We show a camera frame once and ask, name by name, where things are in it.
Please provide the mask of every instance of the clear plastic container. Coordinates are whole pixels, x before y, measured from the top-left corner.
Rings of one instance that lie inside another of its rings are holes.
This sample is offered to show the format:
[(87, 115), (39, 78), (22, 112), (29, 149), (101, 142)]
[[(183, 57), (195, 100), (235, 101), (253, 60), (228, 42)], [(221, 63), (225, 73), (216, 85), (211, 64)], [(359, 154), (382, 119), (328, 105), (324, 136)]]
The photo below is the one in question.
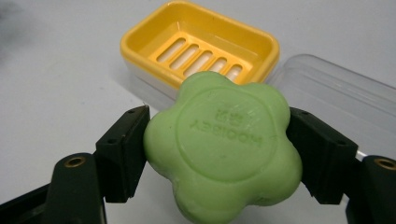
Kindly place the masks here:
[(360, 155), (396, 158), (396, 90), (311, 55), (288, 59), (266, 82), (290, 106), (309, 111), (353, 140)]

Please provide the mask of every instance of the white table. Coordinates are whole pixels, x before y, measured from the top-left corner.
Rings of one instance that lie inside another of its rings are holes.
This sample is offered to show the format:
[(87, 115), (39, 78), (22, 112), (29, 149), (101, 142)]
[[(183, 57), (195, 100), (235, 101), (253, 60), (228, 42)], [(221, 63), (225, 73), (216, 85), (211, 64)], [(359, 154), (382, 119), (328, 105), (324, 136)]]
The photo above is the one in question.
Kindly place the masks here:
[[(136, 79), (120, 38), (165, 1), (0, 0), (0, 203), (50, 182), (61, 158), (95, 151), (126, 110), (173, 102)], [(273, 34), (280, 62), (309, 53), (396, 87), (394, 1), (196, 1)], [(171, 185), (147, 164), (108, 223), (189, 223)], [(344, 206), (318, 205), (304, 185), (285, 202), (248, 207), (234, 223), (347, 223)]]

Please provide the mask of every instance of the yellow soap dish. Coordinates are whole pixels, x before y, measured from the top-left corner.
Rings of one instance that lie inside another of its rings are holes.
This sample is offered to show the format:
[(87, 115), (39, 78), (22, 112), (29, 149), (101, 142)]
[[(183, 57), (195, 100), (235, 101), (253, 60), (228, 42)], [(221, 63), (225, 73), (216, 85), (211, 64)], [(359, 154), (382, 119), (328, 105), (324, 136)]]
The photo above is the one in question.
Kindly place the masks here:
[(123, 36), (120, 51), (136, 76), (172, 98), (199, 71), (236, 84), (263, 82), (279, 57), (270, 34), (187, 1), (151, 13)]

